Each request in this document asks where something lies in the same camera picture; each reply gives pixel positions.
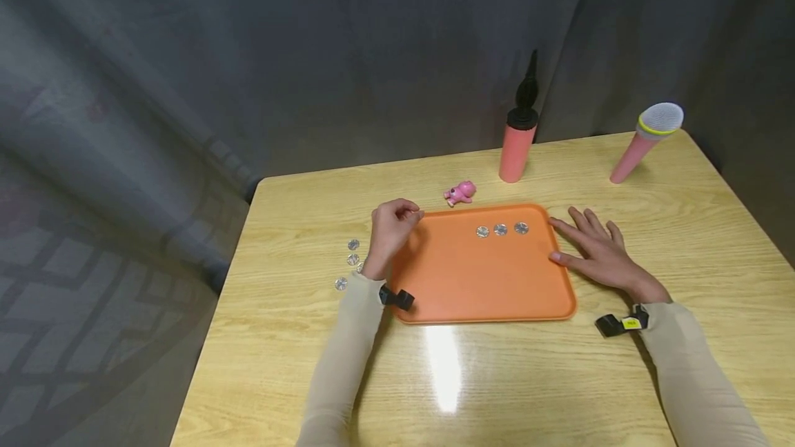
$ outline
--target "wood grain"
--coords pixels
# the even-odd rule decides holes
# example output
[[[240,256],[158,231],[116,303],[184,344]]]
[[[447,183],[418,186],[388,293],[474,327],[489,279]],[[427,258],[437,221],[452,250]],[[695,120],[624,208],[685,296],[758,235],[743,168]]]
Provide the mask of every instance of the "wood grain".
[[[522,181],[499,150],[271,177],[257,187],[190,385],[176,447],[289,446],[335,321],[346,244],[366,253],[370,211],[396,196],[444,210],[464,179],[474,206],[591,207],[633,258],[695,312],[711,349],[774,446],[795,442],[795,273],[689,135],[607,180],[631,134],[535,145]],[[565,250],[574,252],[560,240]],[[593,322],[627,307],[577,275],[570,321],[444,327],[389,320],[352,431],[363,446],[674,446],[631,337]]]

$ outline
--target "pink pig figurine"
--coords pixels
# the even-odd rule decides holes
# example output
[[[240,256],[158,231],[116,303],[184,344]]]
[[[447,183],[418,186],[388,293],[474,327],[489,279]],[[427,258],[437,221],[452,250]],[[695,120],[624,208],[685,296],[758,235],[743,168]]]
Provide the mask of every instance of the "pink pig figurine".
[[[448,200],[448,206],[450,207],[454,206],[457,202],[470,203],[472,199],[469,197],[475,195],[476,190],[475,184],[471,181],[461,181],[458,186],[454,186],[450,190],[444,192],[444,198]]]

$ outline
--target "finger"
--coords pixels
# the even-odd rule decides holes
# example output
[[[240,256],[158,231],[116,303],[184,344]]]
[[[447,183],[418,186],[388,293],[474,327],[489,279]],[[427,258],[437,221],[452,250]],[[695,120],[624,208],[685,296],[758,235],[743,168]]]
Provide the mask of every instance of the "finger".
[[[553,252],[549,255],[549,258],[556,264],[566,266],[566,268],[574,269],[575,271],[580,271],[582,274],[585,274],[585,271],[588,270],[588,263],[590,262],[587,259],[580,259],[579,257],[564,254],[563,252]]]
[[[403,222],[408,224],[409,228],[414,228],[423,217],[425,217],[425,211],[410,212],[403,218]]]
[[[605,227],[602,226],[602,222],[598,221],[598,217],[596,213],[591,210],[585,210],[585,219],[587,219],[588,223],[591,224],[591,227],[594,228],[594,231],[597,235],[600,235],[604,238],[610,238],[605,230]]]
[[[549,223],[558,229],[558,231],[560,231],[564,237],[569,238],[575,244],[579,244],[580,246],[584,247],[585,244],[591,241],[590,237],[579,231],[577,228],[574,228],[566,221],[561,221],[556,217],[551,217],[549,218]]]
[[[420,207],[416,203],[413,203],[412,201],[408,201],[408,200],[406,200],[404,198],[397,198],[397,199],[394,199],[393,201],[384,202],[384,203],[382,203],[382,206],[387,207],[390,211],[393,211],[396,214],[398,213],[398,211],[401,211],[401,210],[409,210],[409,211],[419,211],[420,210]]]
[[[627,248],[624,247],[624,236],[621,233],[621,230],[618,229],[616,223],[612,221],[607,222],[607,229],[610,230],[610,236],[613,237],[613,242],[616,242],[618,247],[626,250]]]
[[[582,213],[577,210],[576,207],[569,208],[569,216],[571,216],[574,223],[577,225],[577,228],[580,229],[580,232],[585,233],[588,237],[596,236],[596,232],[594,228],[591,226],[591,223],[588,223],[585,216],[582,216]]]

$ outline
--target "right hand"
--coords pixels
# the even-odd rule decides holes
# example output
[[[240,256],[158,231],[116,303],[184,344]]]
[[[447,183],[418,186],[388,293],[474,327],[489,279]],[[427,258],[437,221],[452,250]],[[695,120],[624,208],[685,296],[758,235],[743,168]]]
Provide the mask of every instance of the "right hand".
[[[412,201],[399,198],[384,202],[373,210],[373,232],[370,236],[370,252],[362,266],[362,275],[372,280],[381,280],[386,267],[409,238],[409,233],[425,216],[425,212]]]
[[[663,284],[629,258],[624,248],[624,237],[616,223],[608,221],[605,229],[591,210],[585,210],[584,215],[570,207],[569,214],[576,227],[556,218],[550,218],[549,223],[575,242],[585,253],[585,258],[553,252],[549,255],[551,260],[579,271],[597,284],[627,292],[636,304],[671,301]]]

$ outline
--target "toy microphone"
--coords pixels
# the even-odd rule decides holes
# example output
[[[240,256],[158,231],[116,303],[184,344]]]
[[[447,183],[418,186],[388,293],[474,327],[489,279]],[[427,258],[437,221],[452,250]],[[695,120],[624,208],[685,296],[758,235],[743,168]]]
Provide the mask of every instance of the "toy microphone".
[[[654,106],[643,111],[638,118],[632,142],[616,164],[616,169],[613,169],[610,181],[613,183],[624,181],[643,156],[661,139],[678,130],[684,119],[685,112],[682,108],[671,102],[655,103]]]

